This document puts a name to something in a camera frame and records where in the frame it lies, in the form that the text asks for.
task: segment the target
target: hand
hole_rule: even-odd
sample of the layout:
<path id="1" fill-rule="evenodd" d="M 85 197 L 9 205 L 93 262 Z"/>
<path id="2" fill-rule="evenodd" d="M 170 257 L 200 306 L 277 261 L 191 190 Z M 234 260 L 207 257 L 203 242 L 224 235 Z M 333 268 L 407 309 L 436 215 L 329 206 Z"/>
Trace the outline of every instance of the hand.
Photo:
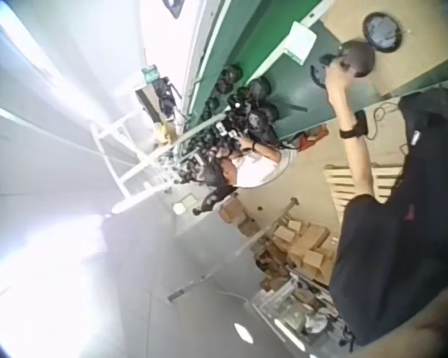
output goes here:
<path id="1" fill-rule="evenodd" d="M 237 140 L 240 143 L 240 149 L 251 149 L 254 145 L 254 141 L 247 136 L 240 134 L 237 136 Z"/>
<path id="2" fill-rule="evenodd" d="M 345 92 L 354 79 L 353 71 L 351 69 L 345 70 L 341 61 L 340 58 L 335 59 L 326 69 L 326 87 L 329 99 L 334 94 Z"/>

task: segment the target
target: red object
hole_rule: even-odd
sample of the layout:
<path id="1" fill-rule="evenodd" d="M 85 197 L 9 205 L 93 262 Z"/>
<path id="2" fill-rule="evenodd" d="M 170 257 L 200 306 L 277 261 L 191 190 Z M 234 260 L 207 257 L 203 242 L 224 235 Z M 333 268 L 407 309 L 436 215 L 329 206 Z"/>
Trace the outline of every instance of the red object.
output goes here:
<path id="1" fill-rule="evenodd" d="M 317 134 L 315 139 L 309 140 L 305 133 L 303 133 L 299 138 L 299 151 L 304 151 L 305 149 L 309 149 L 311 146 L 315 145 L 316 142 L 321 140 L 322 138 L 329 135 L 329 131 L 325 125 L 322 125 L 322 130 Z"/>

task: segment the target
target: wooden pallet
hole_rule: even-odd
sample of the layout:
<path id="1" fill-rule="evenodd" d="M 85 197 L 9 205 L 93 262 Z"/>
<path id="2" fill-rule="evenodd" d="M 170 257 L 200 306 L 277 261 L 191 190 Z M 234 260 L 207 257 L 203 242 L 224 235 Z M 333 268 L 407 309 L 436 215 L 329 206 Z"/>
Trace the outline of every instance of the wooden pallet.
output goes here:
<path id="1" fill-rule="evenodd" d="M 375 166 L 372 168 L 373 191 L 377 201 L 386 202 L 401 171 L 402 166 Z M 349 168 L 335 166 L 326 166 L 323 173 L 326 176 L 338 220 L 341 223 L 345 206 L 355 197 L 352 173 Z"/>

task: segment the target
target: floor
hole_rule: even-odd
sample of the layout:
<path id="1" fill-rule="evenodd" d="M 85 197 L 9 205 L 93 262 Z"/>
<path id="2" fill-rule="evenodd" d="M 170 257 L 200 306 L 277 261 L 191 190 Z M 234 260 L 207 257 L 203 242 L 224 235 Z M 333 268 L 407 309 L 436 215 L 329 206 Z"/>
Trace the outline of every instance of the floor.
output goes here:
<path id="1" fill-rule="evenodd" d="M 390 102 L 397 103 L 399 98 Z M 366 108 L 369 135 L 375 133 L 373 111 L 380 104 Z M 290 198 L 299 199 L 300 205 L 291 212 L 297 218 L 321 224 L 329 228 L 335 236 L 340 234 L 337 212 L 330 196 L 323 174 L 324 166 L 346 166 L 343 144 L 338 136 L 337 121 L 327 123 L 329 135 L 315 146 L 297 155 L 287 171 L 272 183 L 255 189 L 242 189 L 239 198 L 249 214 L 263 225 L 272 220 Z M 395 111 L 387 114 L 378 123 L 378 133 L 373 141 L 367 141 L 370 159 L 379 165 L 399 165 L 404 155 L 400 148 L 405 143 L 404 121 L 402 114 Z"/>

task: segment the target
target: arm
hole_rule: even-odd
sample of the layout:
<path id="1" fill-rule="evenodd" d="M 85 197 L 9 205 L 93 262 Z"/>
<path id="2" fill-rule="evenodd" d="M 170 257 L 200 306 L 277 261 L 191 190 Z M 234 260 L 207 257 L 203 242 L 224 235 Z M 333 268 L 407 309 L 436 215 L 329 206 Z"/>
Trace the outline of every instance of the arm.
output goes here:
<path id="1" fill-rule="evenodd" d="M 333 63 L 327 69 L 326 86 L 329 93 L 329 102 L 334 108 L 338 126 L 342 131 L 350 131 L 357 123 L 346 98 L 346 89 L 352 79 L 352 74 L 343 71 L 338 63 Z M 343 139 L 343 147 L 352 172 L 355 194 L 375 196 L 370 155 L 365 138 L 361 136 L 359 138 Z"/>
<path id="2" fill-rule="evenodd" d="M 237 139 L 239 140 L 241 149 L 252 149 L 252 145 L 254 145 L 254 142 L 250 138 L 246 136 L 239 136 Z M 280 163 L 281 161 L 281 152 L 277 149 L 268 147 L 260 143 L 255 143 L 254 150 L 263 157 L 272 160 L 274 163 Z"/>

